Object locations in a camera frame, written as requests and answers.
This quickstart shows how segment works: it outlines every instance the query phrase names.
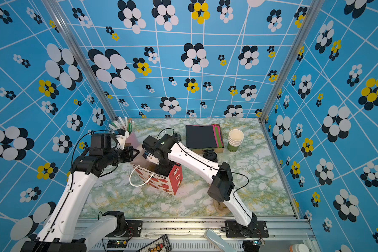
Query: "green marble surface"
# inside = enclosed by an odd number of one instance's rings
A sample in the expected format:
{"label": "green marble surface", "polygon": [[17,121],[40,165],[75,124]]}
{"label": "green marble surface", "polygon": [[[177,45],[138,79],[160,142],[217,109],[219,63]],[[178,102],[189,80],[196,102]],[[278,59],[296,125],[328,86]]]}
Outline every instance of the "green marble surface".
{"label": "green marble surface", "polygon": [[[252,212],[257,215],[294,214],[256,118],[135,119],[135,133],[142,142],[148,135],[156,137],[162,129],[173,128],[182,135],[185,144],[185,125],[191,124],[221,125],[226,147],[223,153],[218,153],[218,162],[225,161],[232,171],[248,176],[249,184],[238,194]],[[245,134],[235,153],[227,150],[231,129],[240,129]],[[175,196],[149,185],[131,186],[131,170],[130,164],[123,164],[114,173],[98,179],[80,218],[97,218],[99,211],[111,210],[123,211],[127,218],[221,216],[207,194],[209,185],[191,170],[183,167],[183,180]],[[246,184],[244,176],[233,174],[233,177],[236,188]],[[132,183],[137,185],[142,181],[133,174]]]}

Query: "circuit board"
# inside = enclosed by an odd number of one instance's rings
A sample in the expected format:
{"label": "circuit board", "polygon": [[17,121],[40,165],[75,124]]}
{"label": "circuit board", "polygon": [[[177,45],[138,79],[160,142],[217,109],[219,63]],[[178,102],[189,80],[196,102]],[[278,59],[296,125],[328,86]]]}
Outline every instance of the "circuit board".
{"label": "circuit board", "polygon": [[137,250],[137,252],[169,252],[171,250],[172,248],[171,244],[169,243],[168,236],[163,235],[147,246]]}

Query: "stack of paper cups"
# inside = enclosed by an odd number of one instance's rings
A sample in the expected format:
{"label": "stack of paper cups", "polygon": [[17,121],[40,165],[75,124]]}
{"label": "stack of paper cups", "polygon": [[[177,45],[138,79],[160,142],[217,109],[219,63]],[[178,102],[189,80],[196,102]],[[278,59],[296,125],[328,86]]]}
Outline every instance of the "stack of paper cups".
{"label": "stack of paper cups", "polygon": [[233,129],[228,134],[228,146],[227,149],[230,152],[236,152],[239,146],[242,144],[244,134],[239,129]]}

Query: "blue wall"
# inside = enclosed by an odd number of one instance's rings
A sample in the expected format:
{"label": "blue wall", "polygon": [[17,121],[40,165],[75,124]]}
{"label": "blue wall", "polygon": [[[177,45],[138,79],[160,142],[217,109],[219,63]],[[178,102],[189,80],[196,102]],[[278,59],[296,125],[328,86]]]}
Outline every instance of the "blue wall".
{"label": "blue wall", "polygon": [[[59,1],[113,108],[130,117],[255,117],[277,78],[268,74],[280,74],[310,3]],[[112,50],[120,68],[93,58]]]}
{"label": "blue wall", "polygon": [[103,107],[67,48],[40,1],[0,1],[0,251],[35,239],[63,193],[73,148],[89,145],[89,136],[78,139],[105,129],[93,122]]}
{"label": "blue wall", "polygon": [[378,0],[347,2],[325,1],[265,122],[325,252],[378,251]]}

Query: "pen holder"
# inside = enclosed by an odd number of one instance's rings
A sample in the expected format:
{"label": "pen holder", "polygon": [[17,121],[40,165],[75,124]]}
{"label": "pen holder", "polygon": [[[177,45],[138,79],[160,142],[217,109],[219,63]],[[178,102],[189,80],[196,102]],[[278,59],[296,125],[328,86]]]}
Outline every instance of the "pen holder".
{"label": "pen holder", "polygon": [[132,131],[132,133],[129,134],[129,136],[126,139],[126,143],[130,143],[135,149],[137,149],[140,146],[140,143],[137,140],[137,137],[134,131]]}

